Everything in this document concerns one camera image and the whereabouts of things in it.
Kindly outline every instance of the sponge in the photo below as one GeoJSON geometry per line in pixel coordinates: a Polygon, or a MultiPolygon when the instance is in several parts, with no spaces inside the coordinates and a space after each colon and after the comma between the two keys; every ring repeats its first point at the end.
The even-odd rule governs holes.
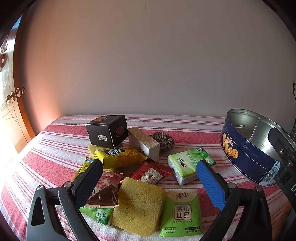
{"type": "Polygon", "coordinates": [[[113,224],[141,236],[152,235],[158,227],[166,194],[150,183],[126,177],[118,192],[113,224]]]}

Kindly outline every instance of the gray wall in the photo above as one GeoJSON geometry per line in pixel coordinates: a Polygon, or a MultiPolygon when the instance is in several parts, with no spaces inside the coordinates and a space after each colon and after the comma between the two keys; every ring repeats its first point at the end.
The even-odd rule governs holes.
{"type": "Polygon", "coordinates": [[[296,43],[261,0],[43,0],[20,57],[35,132],[75,114],[295,118],[296,43]]]}

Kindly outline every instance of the coiled rope ball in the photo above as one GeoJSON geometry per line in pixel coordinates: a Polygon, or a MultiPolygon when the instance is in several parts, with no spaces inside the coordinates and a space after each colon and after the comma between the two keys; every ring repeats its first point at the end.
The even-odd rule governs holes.
{"type": "Polygon", "coordinates": [[[175,146],[174,139],[164,132],[155,132],[153,135],[150,135],[154,140],[159,142],[160,147],[159,151],[163,152],[166,150],[171,150],[175,146]]]}

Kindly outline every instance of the small cardboard box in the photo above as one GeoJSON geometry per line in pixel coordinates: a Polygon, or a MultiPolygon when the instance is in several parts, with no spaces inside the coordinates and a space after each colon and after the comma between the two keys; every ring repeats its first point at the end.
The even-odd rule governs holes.
{"type": "Polygon", "coordinates": [[[155,161],[159,160],[160,144],[141,129],[138,127],[129,128],[128,139],[130,145],[138,150],[142,155],[145,155],[155,161]]]}
{"type": "Polygon", "coordinates": [[[128,136],[124,115],[104,115],[86,124],[92,145],[116,148],[128,136]]]}

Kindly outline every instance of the metal screw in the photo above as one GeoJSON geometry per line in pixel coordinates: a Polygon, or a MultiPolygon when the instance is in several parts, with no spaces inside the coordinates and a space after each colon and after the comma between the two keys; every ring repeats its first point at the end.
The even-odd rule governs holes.
{"type": "Polygon", "coordinates": [[[64,183],[65,188],[69,188],[70,186],[72,186],[72,182],[65,182],[64,183]]]}
{"type": "Polygon", "coordinates": [[[42,190],[43,189],[43,185],[39,185],[38,187],[37,187],[37,190],[38,191],[40,191],[40,190],[42,190]]]}
{"type": "Polygon", "coordinates": [[[236,188],[236,185],[234,183],[228,183],[228,187],[233,189],[233,188],[236,188]]]}
{"type": "Polygon", "coordinates": [[[257,186],[257,187],[256,187],[256,190],[257,190],[258,192],[262,192],[263,189],[262,189],[262,187],[257,186]]]}
{"type": "Polygon", "coordinates": [[[290,159],[288,159],[288,164],[292,167],[293,166],[293,162],[290,160],[290,159]]]}

